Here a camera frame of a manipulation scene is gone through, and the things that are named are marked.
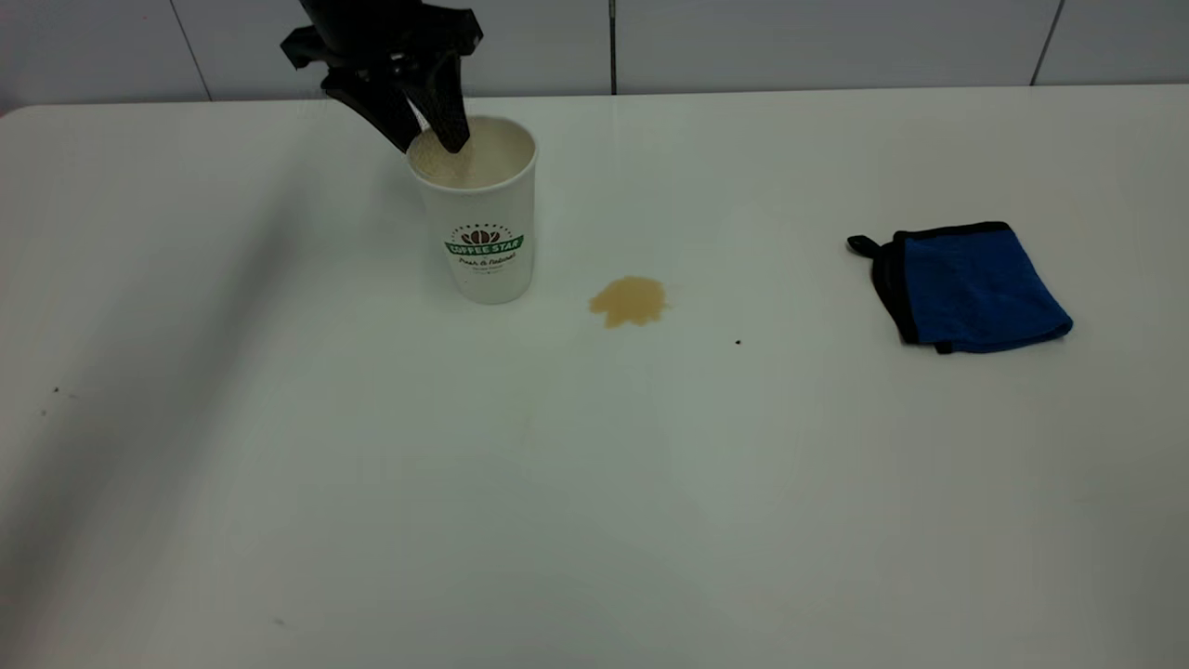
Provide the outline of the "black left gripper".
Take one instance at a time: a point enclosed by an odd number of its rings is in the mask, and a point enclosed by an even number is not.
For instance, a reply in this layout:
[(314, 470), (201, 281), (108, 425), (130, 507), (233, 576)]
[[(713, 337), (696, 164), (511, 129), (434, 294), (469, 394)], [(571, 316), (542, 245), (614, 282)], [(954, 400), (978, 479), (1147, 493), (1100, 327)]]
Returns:
[[(471, 137), (463, 57), (472, 55), (484, 37), (473, 11), (424, 1), (302, 1), (301, 6), (312, 24), (287, 34), (281, 51), (296, 69), (313, 62), (331, 67), (321, 81), (327, 97), (354, 111), (402, 153), (422, 132), (415, 107), (446, 152), (463, 152)], [(409, 77), (409, 100), (390, 82), (358, 72), (380, 67)]]

